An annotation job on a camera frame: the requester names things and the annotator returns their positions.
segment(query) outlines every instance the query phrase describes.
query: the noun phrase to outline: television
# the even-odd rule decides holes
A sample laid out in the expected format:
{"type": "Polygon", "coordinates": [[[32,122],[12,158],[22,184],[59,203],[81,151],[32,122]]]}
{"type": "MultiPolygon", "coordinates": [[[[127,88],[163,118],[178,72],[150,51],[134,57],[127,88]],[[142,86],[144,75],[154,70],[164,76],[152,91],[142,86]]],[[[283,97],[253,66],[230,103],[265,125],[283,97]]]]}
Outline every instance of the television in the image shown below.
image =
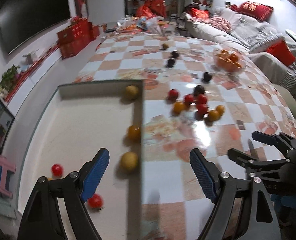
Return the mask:
{"type": "Polygon", "coordinates": [[[0,38],[10,54],[39,32],[70,18],[68,0],[7,0],[0,9],[0,38]]]}

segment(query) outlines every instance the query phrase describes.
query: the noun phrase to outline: couch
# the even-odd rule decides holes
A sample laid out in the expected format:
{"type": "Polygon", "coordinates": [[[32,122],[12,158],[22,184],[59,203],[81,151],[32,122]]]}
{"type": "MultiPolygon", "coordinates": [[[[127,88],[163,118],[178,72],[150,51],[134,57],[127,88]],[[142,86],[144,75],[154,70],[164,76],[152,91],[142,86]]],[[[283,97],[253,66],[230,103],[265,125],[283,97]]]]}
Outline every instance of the couch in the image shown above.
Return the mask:
{"type": "Polygon", "coordinates": [[[278,40],[284,39],[296,57],[296,42],[267,22],[259,22],[224,7],[217,7],[214,12],[215,16],[230,22],[232,31],[229,34],[209,24],[193,22],[189,14],[183,13],[186,29],[194,38],[217,42],[247,54],[273,84],[286,88],[296,97],[296,60],[287,67],[271,54],[263,52],[278,40]]]}

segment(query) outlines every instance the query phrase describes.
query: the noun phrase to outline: red cherry tomato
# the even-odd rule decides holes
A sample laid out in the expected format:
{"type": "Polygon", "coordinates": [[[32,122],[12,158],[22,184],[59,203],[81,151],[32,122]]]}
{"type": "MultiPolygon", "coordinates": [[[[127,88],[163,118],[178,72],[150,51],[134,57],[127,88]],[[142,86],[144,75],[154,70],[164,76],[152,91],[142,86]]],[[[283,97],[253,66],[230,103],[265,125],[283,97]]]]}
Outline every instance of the red cherry tomato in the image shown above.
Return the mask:
{"type": "Polygon", "coordinates": [[[104,205],[103,198],[96,193],[91,198],[89,198],[87,202],[90,207],[97,209],[103,208],[104,205]]]}
{"type": "Polygon", "coordinates": [[[196,108],[198,110],[198,114],[200,114],[200,115],[204,115],[208,111],[208,107],[205,104],[196,105],[196,108]]]}
{"type": "Polygon", "coordinates": [[[168,98],[170,100],[177,100],[177,98],[179,97],[179,92],[177,89],[171,89],[168,92],[168,98]]]}
{"type": "Polygon", "coordinates": [[[187,105],[191,105],[195,101],[195,98],[193,95],[185,95],[184,102],[187,105]]]}
{"type": "Polygon", "coordinates": [[[52,174],[56,177],[61,177],[63,174],[63,167],[60,164],[54,164],[51,167],[52,174]]]}
{"type": "Polygon", "coordinates": [[[207,103],[207,97],[205,94],[199,94],[197,97],[197,104],[201,105],[201,104],[206,104],[207,103]]]}

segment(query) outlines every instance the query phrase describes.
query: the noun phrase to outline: patterned tablecloth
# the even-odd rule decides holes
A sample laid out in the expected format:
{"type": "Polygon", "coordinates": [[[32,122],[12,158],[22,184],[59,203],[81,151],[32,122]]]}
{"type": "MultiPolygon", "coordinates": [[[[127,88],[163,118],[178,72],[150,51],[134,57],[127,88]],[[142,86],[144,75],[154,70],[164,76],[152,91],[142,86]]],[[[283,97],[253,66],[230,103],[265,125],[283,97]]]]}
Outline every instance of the patterned tablecloth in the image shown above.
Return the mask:
{"type": "Polygon", "coordinates": [[[144,79],[142,141],[143,239],[194,240],[201,233],[213,204],[205,198],[189,163],[189,152],[198,147],[206,159],[235,178],[245,169],[230,161],[227,150],[236,148],[259,160],[284,158],[272,146],[256,142],[251,134],[284,132],[296,138],[296,122],[285,101],[251,60],[238,53],[245,71],[237,79],[218,72],[213,50],[223,45],[180,36],[125,35],[105,40],[75,82],[108,79],[144,79]],[[159,50],[162,43],[167,51],[159,50]],[[143,50],[151,53],[140,55],[143,50]],[[174,68],[165,68],[173,50],[180,52],[174,68]],[[226,111],[212,125],[194,119],[195,107],[172,116],[165,98],[170,89],[180,99],[202,84],[203,72],[214,73],[204,84],[208,105],[226,111]]]}

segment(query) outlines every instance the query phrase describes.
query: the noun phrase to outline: metal bolt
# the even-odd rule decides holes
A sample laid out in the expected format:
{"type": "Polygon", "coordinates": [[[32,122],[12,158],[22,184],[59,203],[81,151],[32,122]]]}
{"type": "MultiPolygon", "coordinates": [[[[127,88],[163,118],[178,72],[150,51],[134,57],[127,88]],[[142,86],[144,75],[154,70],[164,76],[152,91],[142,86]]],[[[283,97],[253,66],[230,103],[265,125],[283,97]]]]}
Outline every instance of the metal bolt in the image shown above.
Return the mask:
{"type": "Polygon", "coordinates": [[[38,182],[39,182],[39,183],[42,183],[42,182],[44,182],[45,180],[46,180],[46,177],[42,176],[42,177],[40,177],[40,178],[38,179],[38,182]]]}
{"type": "Polygon", "coordinates": [[[69,177],[70,177],[70,178],[76,178],[76,177],[78,177],[78,171],[70,172],[70,173],[69,173],[69,177]]]}
{"type": "Polygon", "coordinates": [[[226,172],[226,171],[223,171],[223,172],[220,173],[220,176],[221,176],[222,178],[224,178],[224,179],[227,179],[227,178],[229,177],[229,173],[226,172]]]}
{"type": "Polygon", "coordinates": [[[256,183],[260,183],[260,182],[261,182],[261,179],[258,178],[258,177],[254,177],[254,181],[255,181],[256,183]]]}

